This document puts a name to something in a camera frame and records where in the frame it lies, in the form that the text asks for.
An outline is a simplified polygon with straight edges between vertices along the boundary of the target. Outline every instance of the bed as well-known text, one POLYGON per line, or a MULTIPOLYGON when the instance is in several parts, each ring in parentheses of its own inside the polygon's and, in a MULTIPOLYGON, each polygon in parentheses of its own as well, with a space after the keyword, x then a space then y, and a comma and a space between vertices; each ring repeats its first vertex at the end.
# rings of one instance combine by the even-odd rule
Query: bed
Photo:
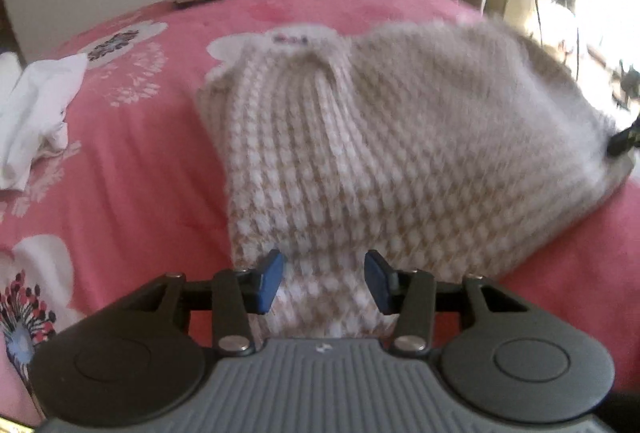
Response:
MULTIPOLYGON (((66 114, 70 145, 35 165, 24 193, 0 194, 0 308, 17 287, 23 318, 3 329, 18 373, 27 380, 39 342, 149 279, 175 271, 208 279, 230 265, 225 175, 193 97, 247 37, 478 18, 453 0, 219 0, 184 10, 158 3, 59 48, 53 57, 83 51, 90 59, 66 114)), ((640 389, 639 206, 640 186, 629 180, 502 280, 603 342, 619 389, 640 389)), ((207 320, 191 322, 202 344, 207 320)), ((451 321, 439 333, 453 333, 451 321)), ((18 391, 6 383, 0 393, 18 391)))

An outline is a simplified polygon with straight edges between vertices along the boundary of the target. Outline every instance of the floral pattern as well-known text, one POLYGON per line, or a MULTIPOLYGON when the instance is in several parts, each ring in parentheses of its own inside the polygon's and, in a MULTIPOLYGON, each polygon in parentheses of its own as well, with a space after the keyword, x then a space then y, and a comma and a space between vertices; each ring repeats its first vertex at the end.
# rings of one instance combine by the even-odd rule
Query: floral pattern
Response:
POLYGON ((278 33, 272 38, 274 43, 286 43, 287 45, 308 45, 309 39, 306 36, 296 37, 287 36, 286 34, 278 33))
POLYGON ((103 43, 97 45, 93 50, 91 50, 88 54, 89 61, 95 61, 102 57, 105 57, 107 54, 111 54, 116 50, 120 50, 121 48, 129 45, 129 42, 135 38, 140 32, 137 30, 127 30, 124 32, 118 32, 111 39, 106 40, 103 43))
POLYGON ((47 159, 42 172, 38 169, 32 170, 25 190, 10 202, 0 202, 0 223, 8 210, 14 217, 21 218, 27 213, 31 204, 39 204, 49 189, 64 177, 63 162, 80 153, 80 150, 80 142, 72 142, 60 155, 47 159))
MULTIPOLYGON (((161 45, 149 43, 143 50, 132 54, 132 60, 126 64, 130 68, 125 73, 127 84, 114 84, 104 92, 104 97, 111 106, 117 108, 122 104, 131 104, 143 98, 151 98, 158 94, 160 85, 152 80, 166 64, 166 57, 161 45)), ((98 79, 108 79, 118 69, 115 63, 107 64, 98 79)))
POLYGON ((30 236, 0 252, 0 331, 27 388, 38 346, 82 318, 69 307, 73 285, 71 257, 58 236, 30 236))
POLYGON ((89 55, 89 70, 99 68, 130 52, 138 43, 161 34, 166 28, 166 23, 143 21, 95 40, 82 48, 80 52, 89 55))
POLYGON ((0 330, 6 353, 24 381, 28 380, 26 367, 36 347, 56 334, 56 314, 47 311, 47 303, 40 296, 40 285, 26 285, 24 270, 0 294, 0 330))

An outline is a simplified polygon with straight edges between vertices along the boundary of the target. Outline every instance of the white cloth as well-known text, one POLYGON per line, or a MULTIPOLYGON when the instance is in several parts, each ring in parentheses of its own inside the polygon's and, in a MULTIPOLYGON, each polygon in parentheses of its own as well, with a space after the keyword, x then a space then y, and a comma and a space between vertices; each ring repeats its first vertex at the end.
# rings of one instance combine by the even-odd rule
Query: white cloth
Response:
POLYGON ((367 249, 444 281, 498 276, 632 167, 567 71, 490 22, 248 44, 197 103, 222 126, 234 264, 288 259, 262 336, 378 334, 367 249))
POLYGON ((0 111, 10 93, 14 91, 20 75, 22 75, 22 66, 18 56, 13 52, 0 55, 0 111))
POLYGON ((88 58, 36 61, 0 106, 0 190, 24 191, 31 163, 68 144, 65 111, 80 89, 88 58))

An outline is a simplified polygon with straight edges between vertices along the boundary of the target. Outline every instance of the black cable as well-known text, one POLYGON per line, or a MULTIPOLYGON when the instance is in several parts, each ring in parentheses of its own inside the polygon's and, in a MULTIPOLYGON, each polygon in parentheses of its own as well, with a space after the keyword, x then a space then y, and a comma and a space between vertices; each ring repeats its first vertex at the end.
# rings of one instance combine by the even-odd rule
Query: black cable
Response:
POLYGON ((543 47, 542 44, 542 20, 540 19, 540 7, 538 6, 538 0, 536 1, 536 13, 538 14, 538 27, 540 28, 540 46, 543 47))

